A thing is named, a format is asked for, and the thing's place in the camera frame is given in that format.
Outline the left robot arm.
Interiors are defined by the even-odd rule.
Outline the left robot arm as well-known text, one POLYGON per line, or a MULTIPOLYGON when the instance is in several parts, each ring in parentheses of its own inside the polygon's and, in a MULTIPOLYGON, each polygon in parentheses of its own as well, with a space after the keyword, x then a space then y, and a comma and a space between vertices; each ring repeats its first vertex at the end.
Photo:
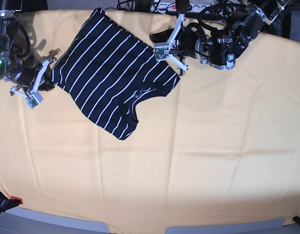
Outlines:
POLYGON ((231 70, 235 61, 288 4, 286 0, 243 0, 233 3, 220 0, 200 11, 198 22, 183 26, 188 0, 176 1, 176 26, 166 45, 156 55, 172 59, 182 72, 188 70, 185 57, 198 59, 218 70, 231 70))

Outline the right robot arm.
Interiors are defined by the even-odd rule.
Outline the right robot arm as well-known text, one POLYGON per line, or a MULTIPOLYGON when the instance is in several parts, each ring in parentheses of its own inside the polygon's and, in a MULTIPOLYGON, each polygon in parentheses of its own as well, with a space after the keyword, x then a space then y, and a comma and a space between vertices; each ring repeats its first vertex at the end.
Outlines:
POLYGON ((34 65, 30 38, 18 16, 47 9, 45 0, 0 0, 0 80, 15 85, 11 96, 27 98, 54 89, 50 77, 41 72, 42 64, 34 65))

